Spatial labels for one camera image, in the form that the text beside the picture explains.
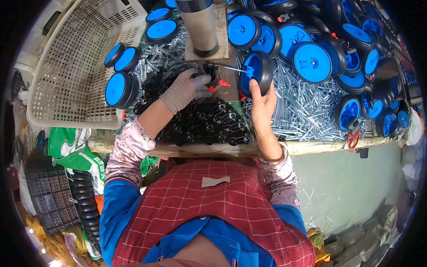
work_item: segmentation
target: pink floral sleeve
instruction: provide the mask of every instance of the pink floral sleeve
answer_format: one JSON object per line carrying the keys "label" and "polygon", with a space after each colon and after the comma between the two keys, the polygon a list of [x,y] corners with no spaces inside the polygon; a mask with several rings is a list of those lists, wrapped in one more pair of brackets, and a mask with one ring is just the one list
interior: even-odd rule
{"label": "pink floral sleeve", "polygon": [[140,171],[142,159],[154,149],[155,145],[137,118],[128,123],[114,143],[105,170],[105,184],[114,179],[124,179],[139,189],[142,183]]}
{"label": "pink floral sleeve", "polygon": [[270,204],[292,205],[299,209],[296,174],[286,148],[283,147],[283,157],[279,161],[268,162],[261,157],[259,160],[266,184],[273,193]]}

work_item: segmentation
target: red wire loop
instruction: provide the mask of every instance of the red wire loop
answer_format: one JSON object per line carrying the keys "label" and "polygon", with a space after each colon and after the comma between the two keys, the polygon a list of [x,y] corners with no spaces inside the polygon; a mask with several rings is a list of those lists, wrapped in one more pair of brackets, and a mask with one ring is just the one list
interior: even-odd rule
{"label": "red wire loop", "polygon": [[[357,138],[356,143],[351,146],[351,144],[354,142],[354,140]],[[357,146],[357,143],[359,143],[359,139],[360,139],[360,130],[357,131],[357,133],[355,135],[351,135],[350,133],[347,134],[347,143],[348,143],[348,148],[350,150],[354,150]]]}

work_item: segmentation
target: pile of screws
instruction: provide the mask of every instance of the pile of screws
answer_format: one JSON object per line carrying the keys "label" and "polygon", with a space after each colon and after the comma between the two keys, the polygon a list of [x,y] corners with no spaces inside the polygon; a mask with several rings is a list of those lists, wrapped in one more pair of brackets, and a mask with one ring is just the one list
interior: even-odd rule
{"label": "pile of screws", "polygon": [[[237,65],[246,51],[236,50]],[[273,60],[273,82],[277,104],[270,121],[274,134],[281,141],[343,141],[347,132],[339,131],[334,124],[334,109],[341,90],[333,79],[313,85],[302,80],[292,66],[281,57]],[[247,98],[243,109],[250,115],[252,99]],[[359,118],[361,138],[365,137],[365,121]]]}

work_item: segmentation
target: metal cylinder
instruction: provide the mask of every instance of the metal cylinder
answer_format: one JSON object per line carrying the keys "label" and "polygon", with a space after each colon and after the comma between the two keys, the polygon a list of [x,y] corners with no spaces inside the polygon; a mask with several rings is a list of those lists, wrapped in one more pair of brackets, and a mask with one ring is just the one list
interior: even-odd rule
{"label": "metal cylinder", "polygon": [[193,42],[194,53],[205,58],[218,51],[212,0],[175,0]]}

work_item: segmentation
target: red plastic clip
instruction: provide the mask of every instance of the red plastic clip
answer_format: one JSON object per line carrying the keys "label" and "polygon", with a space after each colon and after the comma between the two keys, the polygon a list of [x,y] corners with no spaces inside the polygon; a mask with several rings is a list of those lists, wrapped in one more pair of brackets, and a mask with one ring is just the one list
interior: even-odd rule
{"label": "red plastic clip", "polygon": [[219,79],[219,84],[223,86],[231,86],[231,84],[224,82],[222,79]]}

